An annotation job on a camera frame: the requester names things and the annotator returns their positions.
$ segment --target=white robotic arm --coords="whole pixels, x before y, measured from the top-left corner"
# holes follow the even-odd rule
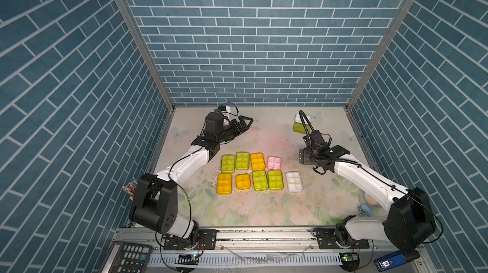
[[[349,246],[361,239],[389,240],[402,251],[412,251],[435,232],[429,195],[419,188],[409,190],[394,183],[339,145],[330,147],[331,139],[325,142],[303,111],[300,111],[300,118],[307,133],[303,137],[307,147],[299,152],[300,163],[316,165],[313,170],[320,174],[327,170],[336,172],[373,197],[388,212],[387,217],[351,215],[343,219],[336,225],[340,245]]]
[[[344,154],[340,158],[359,162],[359,160],[357,160],[356,157],[352,154]],[[361,165],[369,173],[365,172],[357,165],[345,162],[336,162],[334,165],[334,169],[338,175],[350,180],[364,192],[373,197],[373,199],[375,199],[379,203],[379,205],[386,211],[389,211],[390,206],[395,202],[394,198],[400,199],[408,192],[405,186],[397,184],[390,179],[385,178],[384,176],[380,175],[378,172],[375,172],[373,169],[367,167],[364,164]],[[389,184],[390,186],[395,185],[396,189],[403,191],[404,193],[392,190],[391,187],[387,186],[385,183]]]
[[[210,152],[207,149],[193,145],[174,164],[154,174],[164,181],[172,180],[181,185],[191,177],[193,172],[204,166],[209,158]]]
[[[215,156],[222,142],[241,135],[253,122],[252,118],[242,115],[232,120],[229,116],[230,107],[224,105],[210,112],[201,134],[182,157],[166,169],[155,174],[146,173],[138,179],[130,220],[158,233],[176,236],[181,246],[195,245],[198,223],[178,213],[177,188]]]
[[[359,162],[352,154],[344,154],[340,158]],[[364,164],[361,165],[367,172],[355,164],[346,162],[335,162],[334,170],[338,175],[350,180],[365,193],[369,194],[387,212],[396,200],[408,193],[405,186],[385,178]],[[392,190],[391,186],[394,186],[398,191]],[[355,240],[388,241],[383,225],[386,219],[386,217],[353,217],[345,223],[345,228],[351,238]]]

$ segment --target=calculator display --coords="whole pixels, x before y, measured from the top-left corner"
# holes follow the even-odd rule
[[[115,255],[117,255],[117,252],[119,251],[120,245],[114,244],[112,252],[110,252],[110,255],[107,258],[107,262],[105,263],[105,266],[103,267],[103,270],[101,270],[101,273],[108,273],[110,270],[110,267],[112,266]]]

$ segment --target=black bracket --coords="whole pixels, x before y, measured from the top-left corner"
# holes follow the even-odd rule
[[[315,163],[313,163],[311,160],[310,160],[310,148],[307,147],[307,149],[299,149],[298,150],[298,164],[300,165],[315,165]]]
[[[316,227],[313,229],[313,234],[317,238],[319,249],[342,249],[342,247],[337,244],[336,235],[334,234],[335,230],[335,227]],[[354,247],[355,249],[369,249],[369,242],[366,239],[356,240],[356,242],[358,245]]]
[[[170,237],[168,234],[164,238],[164,250],[165,251],[186,251],[178,244],[178,238],[176,236]],[[215,242],[217,240],[217,230],[198,230],[198,237],[204,240],[205,250],[215,250]]]

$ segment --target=blue brick wall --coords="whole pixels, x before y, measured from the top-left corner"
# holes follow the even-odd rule
[[[429,193],[437,271],[486,272],[488,0],[416,0],[357,105],[380,171]]]
[[[177,105],[344,105],[401,0],[127,0]]]
[[[0,272],[91,272],[167,108],[113,0],[0,0]]]

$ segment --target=pill organizer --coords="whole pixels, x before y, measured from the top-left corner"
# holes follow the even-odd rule
[[[238,190],[248,190],[251,188],[251,176],[249,173],[236,175],[236,188]]]
[[[266,169],[265,157],[263,154],[251,154],[251,167],[253,172]]]
[[[308,121],[310,121],[310,123],[312,122],[312,118],[309,117],[307,115],[307,118],[308,118]],[[309,125],[307,125],[307,129],[308,129],[308,132],[311,131],[311,128]],[[303,125],[302,125],[302,119],[300,118],[300,114],[296,114],[295,115],[295,123],[293,124],[293,131],[295,132],[298,132],[298,133],[302,133],[302,134],[306,134],[305,132],[305,129],[303,128]]]
[[[252,181],[254,183],[255,191],[265,191],[268,189],[268,180],[266,179],[265,171],[253,172]]]
[[[240,152],[236,154],[236,169],[237,170],[249,169],[249,153]]]
[[[221,173],[217,177],[217,193],[230,194],[232,192],[232,174]]]
[[[268,157],[268,169],[280,170],[281,169],[281,158],[278,156],[270,155]]]
[[[223,155],[220,171],[221,172],[234,172],[235,162],[236,162],[236,157],[233,154]]]
[[[287,172],[286,182],[289,192],[300,192],[303,190],[302,177],[299,172]]]
[[[283,176],[279,170],[271,170],[268,172],[269,189],[272,191],[280,191],[283,189]]]

